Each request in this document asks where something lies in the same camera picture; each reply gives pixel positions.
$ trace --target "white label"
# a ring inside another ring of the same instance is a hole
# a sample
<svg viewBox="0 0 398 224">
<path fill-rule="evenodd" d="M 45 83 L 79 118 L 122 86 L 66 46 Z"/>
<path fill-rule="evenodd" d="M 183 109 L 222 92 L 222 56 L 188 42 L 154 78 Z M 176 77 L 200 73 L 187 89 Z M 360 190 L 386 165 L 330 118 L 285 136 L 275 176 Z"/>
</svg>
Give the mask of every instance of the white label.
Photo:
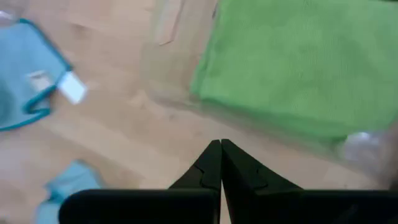
<svg viewBox="0 0 398 224">
<path fill-rule="evenodd" d="M 74 72 L 67 72 L 63 76 L 58 84 L 58 89 L 73 104 L 80 103 L 87 93 L 87 87 Z"/>
<path fill-rule="evenodd" d="M 28 74 L 29 81 L 37 92 L 41 92 L 52 86 L 49 76 L 45 71 L 38 71 Z"/>
</svg>

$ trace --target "light blue cloth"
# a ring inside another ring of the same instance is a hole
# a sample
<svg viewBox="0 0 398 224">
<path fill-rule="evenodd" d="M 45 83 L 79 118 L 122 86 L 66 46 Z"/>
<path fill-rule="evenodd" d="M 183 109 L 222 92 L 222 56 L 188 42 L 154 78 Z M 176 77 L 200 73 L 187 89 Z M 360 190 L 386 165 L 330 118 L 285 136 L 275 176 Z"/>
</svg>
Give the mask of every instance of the light blue cloth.
<svg viewBox="0 0 398 224">
<path fill-rule="evenodd" d="M 50 113 L 48 95 L 71 70 L 31 21 L 0 27 L 0 131 L 18 128 Z M 28 74 L 44 71 L 50 86 L 37 92 Z"/>
<path fill-rule="evenodd" d="M 36 211 L 36 224 L 58 224 L 58 211 L 62 202 L 81 190 L 100 189 L 104 186 L 99 175 L 82 161 L 74 161 L 51 180 L 45 188 L 50 194 Z"/>
</svg>

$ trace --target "fabric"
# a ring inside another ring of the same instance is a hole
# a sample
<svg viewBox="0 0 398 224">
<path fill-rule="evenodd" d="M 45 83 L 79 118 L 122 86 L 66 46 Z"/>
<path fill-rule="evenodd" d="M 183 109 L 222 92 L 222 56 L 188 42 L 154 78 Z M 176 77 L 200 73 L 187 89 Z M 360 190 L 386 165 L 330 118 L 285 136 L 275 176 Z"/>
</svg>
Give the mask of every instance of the fabric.
<svg viewBox="0 0 398 224">
<path fill-rule="evenodd" d="M 99 175 L 82 161 L 74 161 L 51 180 L 45 188 L 49 199 L 41 203 L 36 211 L 36 224 L 57 224 L 62 202 L 81 190 L 100 189 L 104 186 Z"/>
<path fill-rule="evenodd" d="M 190 91 L 317 139 L 398 111 L 398 2 L 222 0 Z"/>
<path fill-rule="evenodd" d="M 50 113 L 48 95 L 71 69 L 43 33 L 28 20 L 0 27 L 0 131 L 18 128 Z M 49 82 L 43 89 L 29 74 L 43 71 Z"/>
</svg>

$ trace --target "blue trim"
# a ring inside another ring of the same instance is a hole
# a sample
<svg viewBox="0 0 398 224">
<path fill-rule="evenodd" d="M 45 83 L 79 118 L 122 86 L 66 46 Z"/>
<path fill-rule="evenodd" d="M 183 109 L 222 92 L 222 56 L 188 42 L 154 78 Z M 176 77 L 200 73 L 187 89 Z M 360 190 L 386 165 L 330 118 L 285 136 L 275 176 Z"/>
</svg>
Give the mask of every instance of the blue trim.
<svg viewBox="0 0 398 224">
<path fill-rule="evenodd" d="M 28 119 L 24 122 L 21 122 L 19 124 L 15 124 L 12 126 L 8 126 L 5 128 L 0 128 L 0 131 L 9 131 L 12 129 L 16 129 L 16 128 L 20 128 L 22 126 L 25 126 L 27 124 L 31 124 L 35 121 L 38 121 L 46 116 L 48 116 L 51 113 L 51 109 L 50 108 L 41 108 L 41 109 L 37 109 L 37 110 L 33 110 L 33 107 L 40 101 L 44 100 L 46 97 L 49 96 L 49 94 L 51 94 L 51 92 L 53 92 L 54 90 L 57 89 L 57 85 L 60 83 L 60 81 L 63 79 L 63 77 L 65 76 L 65 74 L 67 72 L 70 72 L 73 70 L 73 67 L 70 65 L 70 63 L 68 62 L 67 59 L 65 59 L 62 54 L 57 50 L 57 48 L 55 47 L 55 45 L 49 40 L 49 38 L 47 38 L 47 36 L 30 20 L 28 19 L 20 19 L 19 23 L 21 24 L 27 24 L 30 25 L 34 31 L 36 31 L 36 33 L 39 35 L 39 37 L 42 38 L 43 42 L 45 42 L 47 44 L 47 47 L 54 53 L 54 55 L 56 57 L 59 58 L 59 60 L 65 65 L 65 71 L 62 72 L 60 74 L 60 76 L 58 77 L 58 79 L 54 82 L 54 84 L 48 88 L 46 88 L 45 90 L 41 91 L 40 93 L 38 93 L 37 95 L 35 95 L 32 99 L 30 99 L 28 102 L 26 102 L 21 110 L 27 114 L 37 114 L 37 116 L 34 116 L 31 119 Z"/>
</svg>

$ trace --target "green microfiber cloth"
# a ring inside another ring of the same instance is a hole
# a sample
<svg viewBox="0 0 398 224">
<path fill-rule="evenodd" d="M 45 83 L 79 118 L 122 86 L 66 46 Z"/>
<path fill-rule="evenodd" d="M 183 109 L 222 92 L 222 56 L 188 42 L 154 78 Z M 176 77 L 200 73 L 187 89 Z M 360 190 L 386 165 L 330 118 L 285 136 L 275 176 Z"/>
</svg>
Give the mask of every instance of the green microfiber cloth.
<svg viewBox="0 0 398 224">
<path fill-rule="evenodd" d="M 222 0 L 190 91 L 314 139 L 398 112 L 398 2 Z"/>
</svg>

